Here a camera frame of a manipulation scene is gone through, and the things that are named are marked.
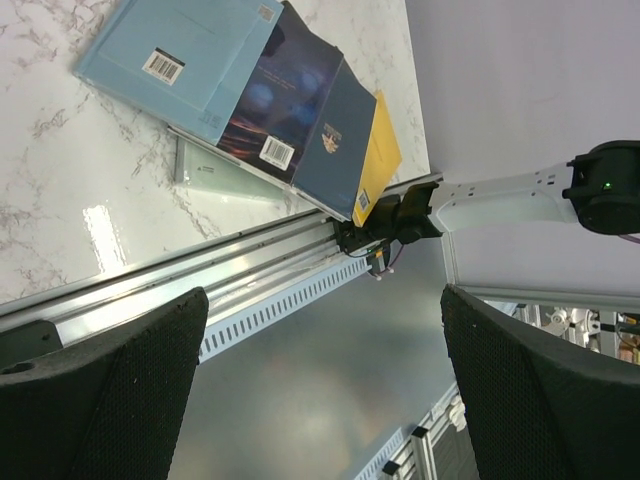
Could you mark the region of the navy blue crest book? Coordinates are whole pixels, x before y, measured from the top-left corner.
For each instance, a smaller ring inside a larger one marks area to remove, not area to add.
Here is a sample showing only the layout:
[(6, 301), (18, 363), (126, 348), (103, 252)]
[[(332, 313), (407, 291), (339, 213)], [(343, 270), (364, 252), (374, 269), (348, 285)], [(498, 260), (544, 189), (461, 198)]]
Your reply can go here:
[(294, 175), (295, 191), (340, 221), (352, 218), (375, 108), (343, 62)]

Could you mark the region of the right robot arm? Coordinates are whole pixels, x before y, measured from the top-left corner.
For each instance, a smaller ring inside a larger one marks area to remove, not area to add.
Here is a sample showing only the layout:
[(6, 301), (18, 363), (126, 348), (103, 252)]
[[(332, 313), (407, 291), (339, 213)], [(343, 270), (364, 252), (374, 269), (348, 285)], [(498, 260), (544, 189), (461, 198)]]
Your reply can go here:
[(578, 223), (608, 236), (639, 231), (639, 143), (617, 140), (570, 162), (466, 184), (425, 182), (380, 199), (364, 225), (403, 245), (493, 224)]

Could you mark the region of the dark purple galaxy book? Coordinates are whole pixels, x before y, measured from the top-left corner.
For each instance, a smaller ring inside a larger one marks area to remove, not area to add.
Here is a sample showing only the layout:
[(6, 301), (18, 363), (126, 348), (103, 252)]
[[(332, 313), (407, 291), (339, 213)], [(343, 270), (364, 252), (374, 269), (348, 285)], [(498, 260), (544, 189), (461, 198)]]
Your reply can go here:
[(344, 55), (282, 5), (217, 148), (289, 184)]

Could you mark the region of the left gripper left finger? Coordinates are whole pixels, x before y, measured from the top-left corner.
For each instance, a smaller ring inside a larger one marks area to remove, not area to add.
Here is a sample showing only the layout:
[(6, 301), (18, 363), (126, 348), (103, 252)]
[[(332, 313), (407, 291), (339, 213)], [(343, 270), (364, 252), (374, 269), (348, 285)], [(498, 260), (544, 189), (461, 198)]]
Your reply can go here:
[(197, 287), (71, 346), (44, 320), (3, 331), (2, 478), (167, 478), (208, 308)]

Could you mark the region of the light blue book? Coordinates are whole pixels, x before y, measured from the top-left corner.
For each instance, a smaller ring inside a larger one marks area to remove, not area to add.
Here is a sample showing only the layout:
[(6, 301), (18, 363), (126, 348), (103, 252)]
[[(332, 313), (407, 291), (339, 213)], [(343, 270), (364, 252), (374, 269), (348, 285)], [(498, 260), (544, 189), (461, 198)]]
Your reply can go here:
[(283, 10), (279, 1), (122, 1), (74, 73), (215, 145)]

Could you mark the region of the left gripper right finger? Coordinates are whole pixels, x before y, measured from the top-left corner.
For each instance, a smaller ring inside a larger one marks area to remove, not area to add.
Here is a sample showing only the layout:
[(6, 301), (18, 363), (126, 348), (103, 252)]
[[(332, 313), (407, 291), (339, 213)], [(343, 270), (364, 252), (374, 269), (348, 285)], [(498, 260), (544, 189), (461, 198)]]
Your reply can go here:
[(448, 285), (448, 356), (482, 479), (636, 479), (639, 368)]

